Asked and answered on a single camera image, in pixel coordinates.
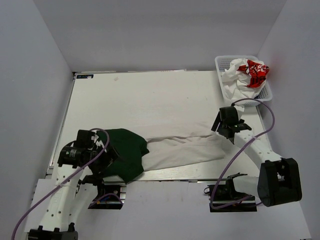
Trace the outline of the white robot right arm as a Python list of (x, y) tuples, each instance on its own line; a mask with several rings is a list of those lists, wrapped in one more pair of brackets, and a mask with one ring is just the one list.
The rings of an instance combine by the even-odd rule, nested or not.
[(238, 109), (232, 105), (221, 107), (213, 123), (212, 131), (225, 137), (239, 151), (231, 159), (245, 153), (259, 170), (258, 176), (236, 173), (226, 178), (222, 189), (214, 186), (211, 201), (226, 196), (226, 207), (257, 197), (266, 207), (272, 207), (302, 199), (299, 166), (295, 159), (284, 158), (254, 136), (252, 128), (239, 117)]

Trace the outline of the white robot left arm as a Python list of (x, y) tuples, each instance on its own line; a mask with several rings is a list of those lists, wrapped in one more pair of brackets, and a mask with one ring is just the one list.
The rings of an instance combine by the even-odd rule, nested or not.
[(30, 229), (29, 240), (77, 240), (76, 224), (93, 199), (105, 196), (103, 170), (119, 154), (110, 146), (106, 130), (79, 130), (76, 140), (65, 145), (58, 156), (53, 190), (38, 201), (49, 200), (38, 227)]

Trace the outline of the white green Charlie Brown t-shirt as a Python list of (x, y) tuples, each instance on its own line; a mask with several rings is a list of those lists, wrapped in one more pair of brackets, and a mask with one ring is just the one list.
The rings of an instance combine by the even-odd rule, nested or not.
[(143, 172), (183, 167), (225, 157), (219, 137), (205, 126), (168, 130), (142, 128), (138, 135), (124, 128), (98, 131), (96, 146), (115, 148), (119, 159), (102, 170), (102, 177), (119, 177), (130, 183)]

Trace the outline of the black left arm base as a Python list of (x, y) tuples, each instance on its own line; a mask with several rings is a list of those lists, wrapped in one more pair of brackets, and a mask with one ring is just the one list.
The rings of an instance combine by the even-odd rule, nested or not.
[(103, 179), (85, 177), (85, 183), (97, 187), (97, 196), (88, 209), (120, 210), (126, 199), (127, 186), (121, 182), (104, 182)]

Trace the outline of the white red print t-shirt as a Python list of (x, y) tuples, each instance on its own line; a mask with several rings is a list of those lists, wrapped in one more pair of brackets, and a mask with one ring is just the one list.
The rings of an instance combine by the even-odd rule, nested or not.
[(267, 82), (270, 67), (263, 61), (236, 58), (221, 73), (221, 82), (228, 100), (255, 98)]

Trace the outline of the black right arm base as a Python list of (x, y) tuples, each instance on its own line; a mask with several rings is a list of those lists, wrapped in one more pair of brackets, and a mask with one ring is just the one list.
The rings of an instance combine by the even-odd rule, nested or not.
[[(214, 198), (212, 200), (212, 205), (209, 204), (209, 210), (211, 213), (244, 213), (244, 212), (257, 212), (257, 203), (254, 196), (250, 198), (240, 201), (242, 198), (248, 197), (246, 193), (237, 192), (234, 187), (233, 179), (236, 177), (246, 176), (247, 174), (236, 173), (230, 175), (226, 178), (222, 184), (217, 186), (217, 190), (214, 194)], [(228, 204), (230, 202), (237, 201), (232, 205), (228, 205), (223, 208), (218, 208), (222, 205)]]

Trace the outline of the blue Mickey t-shirt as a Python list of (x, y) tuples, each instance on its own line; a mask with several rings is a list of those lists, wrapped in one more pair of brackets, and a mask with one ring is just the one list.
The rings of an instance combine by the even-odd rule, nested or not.
[(264, 95), (263, 94), (259, 94), (258, 96), (255, 97), (255, 99), (264, 99)]

